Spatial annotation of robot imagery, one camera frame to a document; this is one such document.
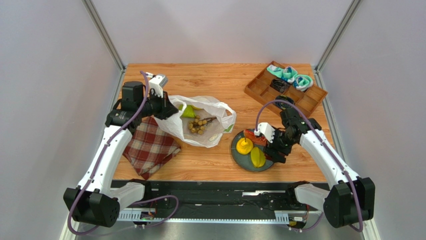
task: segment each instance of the teal sock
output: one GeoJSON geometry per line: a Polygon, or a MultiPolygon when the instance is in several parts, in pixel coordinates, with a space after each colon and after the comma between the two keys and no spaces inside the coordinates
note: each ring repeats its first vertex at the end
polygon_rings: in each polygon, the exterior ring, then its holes
{"type": "Polygon", "coordinates": [[[287,66],[282,70],[282,77],[288,79],[286,82],[289,84],[292,84],[295,81],[294,76],[297,74],[298,71],[296,71],[296,69],[294,69],[292,66],[287,66]]]}
{"type": "Polygon", "coordinates": [[[312,85],[314,85],[314,81],[310,76],[302,74],[294,76],[293,87],[297,90],[304,92],[312,87],[312,85]]]}
{"type": "Polygon", "coordinates": [[[283,77],[283,69],[281,67],[277,67],[271,64],[266,68],[266,70],[277,78],[281,79],[283,77]]]}

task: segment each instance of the green label on bag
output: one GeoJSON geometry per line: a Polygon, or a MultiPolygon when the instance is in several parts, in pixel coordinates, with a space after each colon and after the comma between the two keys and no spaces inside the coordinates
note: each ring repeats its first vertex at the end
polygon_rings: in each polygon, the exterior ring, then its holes
{"type": "Polygon", "coordinates": [[[229,133],[231,130],[232,130],[232,127],[233,127],[234,125],[233,124],[231,124],[231,126],[229,126],[227,129],[225,129],[225,131],[224,132],[226,132],[226,133],[229,133]]]}

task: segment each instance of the yellow fruit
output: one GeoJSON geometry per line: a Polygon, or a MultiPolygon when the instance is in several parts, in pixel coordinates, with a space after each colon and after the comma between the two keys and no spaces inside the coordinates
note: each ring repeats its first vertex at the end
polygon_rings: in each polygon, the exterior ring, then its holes
{"type": "MultiPolygon", "coordinates": [[[[179,106],[178,109],[182,110],[183,108],[184,108],[184,105],[182,104],[182,105],[179,106]]],[[[183,110],[182,117],[183,118],[195,118],[196,117],[194,109],[191,105],[186,106],[185,110],[183,110]]]]}
{"type": "Polygon", "coordinates": [[[265,154],[257,146],[251,150],[250,153],[251,163],[255,168],[261,168],[266,163],[265,154]]]}
{"type": "Polygon", "coordinates": [[[243,137],[236,143],[236,151],[239,154],[247,155],[253,149],[253,146],[252,140],[243,137]]]}

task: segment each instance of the yellow lemon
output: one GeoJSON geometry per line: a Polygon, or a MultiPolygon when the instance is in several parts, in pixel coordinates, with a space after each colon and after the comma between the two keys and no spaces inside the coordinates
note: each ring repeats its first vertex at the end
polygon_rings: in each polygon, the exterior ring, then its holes
{"type": "Polygon", "coordinates": [[[253,146],[252,140],[243,137],[236,143],[236,151],[239,154],[247,155],[253,149],[253,146]]]}
{"type": "Polygon", "coordinates": [[[266,163],[265,154],[257,146],[251,150],[250,158],[255,168],[261,168],[266,163]]]}

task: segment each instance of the white wall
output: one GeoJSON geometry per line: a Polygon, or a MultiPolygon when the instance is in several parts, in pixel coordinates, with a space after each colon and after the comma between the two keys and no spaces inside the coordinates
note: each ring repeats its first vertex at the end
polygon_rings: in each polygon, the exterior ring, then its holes
{"type": "Polygon", "coordinates": [[[128,63],[317,64],[351,0],[94,0],[128,63]]]}
{"type": "Polygon", "coordinates": [[[376,185],[381,238],[426,236],[426,1],[366,0],[322,78],[347,161],[376,185]]]}
{"type": "Polygon", "coordinates": [[[0,2],[0,239],[58,239],[119,71],[81,1],[0,2]]]}

